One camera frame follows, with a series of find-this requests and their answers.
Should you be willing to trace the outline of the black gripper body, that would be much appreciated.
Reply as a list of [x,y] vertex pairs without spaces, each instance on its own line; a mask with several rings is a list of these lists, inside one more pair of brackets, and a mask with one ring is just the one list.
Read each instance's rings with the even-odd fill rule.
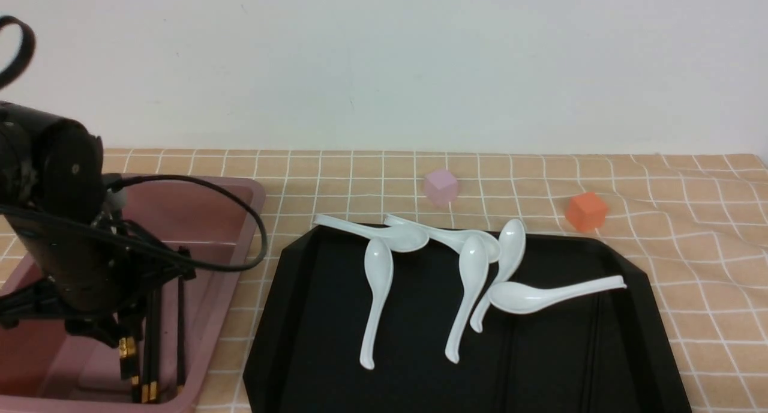
[[44,276],[2,296],[2,328],[24,321],[63,321],[70,336],[90,337],[111,348],[121,339],[145,338],[146,301],[176,279],[194,279],[189,254],[174,258],[126,254],[110,261],[107,274],[87,276],[84,284],[67,285]]

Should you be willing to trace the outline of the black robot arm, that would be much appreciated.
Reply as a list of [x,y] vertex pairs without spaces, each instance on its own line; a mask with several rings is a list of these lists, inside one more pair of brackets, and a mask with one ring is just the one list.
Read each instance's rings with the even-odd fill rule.
[[189,273],[137,251],[171,248],[123,216],[124,178],[104,174],[104,149],[78,121],[2,102],[2,215],[41,279],[2,296],[2,328],[60,321],[111,348],[145,336],[146,300]]

